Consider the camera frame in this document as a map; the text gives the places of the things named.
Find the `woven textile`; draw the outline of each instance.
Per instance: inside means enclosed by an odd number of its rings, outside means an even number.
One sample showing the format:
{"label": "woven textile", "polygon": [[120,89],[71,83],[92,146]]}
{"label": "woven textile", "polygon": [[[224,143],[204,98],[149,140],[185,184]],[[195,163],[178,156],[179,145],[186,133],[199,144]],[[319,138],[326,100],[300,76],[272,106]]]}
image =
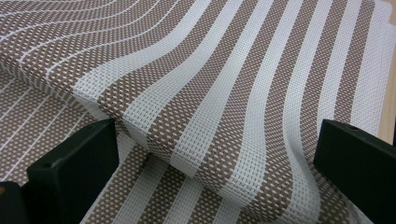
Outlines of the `woven textile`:
{"label": "woven textile", "polygon": [[137,151],[261,221],[354,218],[312,160],[322,119],[377,133],[396,36],[389,4],[0,4],[6,73],[118,119]]}
{"label": "woven textile", "polygon": [[[26,168],[95,119],[0,76],[1,180],[23,185]],[[259,223],[119,132],[120,166],[81,223]]]}

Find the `folded fabric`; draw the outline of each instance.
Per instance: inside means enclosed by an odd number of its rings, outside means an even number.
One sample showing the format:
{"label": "folded fabric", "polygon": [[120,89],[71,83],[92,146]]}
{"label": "folded fabric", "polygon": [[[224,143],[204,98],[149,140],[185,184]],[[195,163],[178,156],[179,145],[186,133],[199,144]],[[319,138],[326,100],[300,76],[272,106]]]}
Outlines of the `folded fabric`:
{"label": "folded fabric", "polygon": [[[95,122],[21,81],[0,73],[0,174],[27,182],[26,168]],[[118,133],[120,166],[81,223],[259,223],[196,180]]]}
{"label": "folded fabric", "polygon": [[352,219],[312,160],[322,119],[377,133],[389,4],[0,4],[7,73],[122,121],[138,145],[264,222]]}

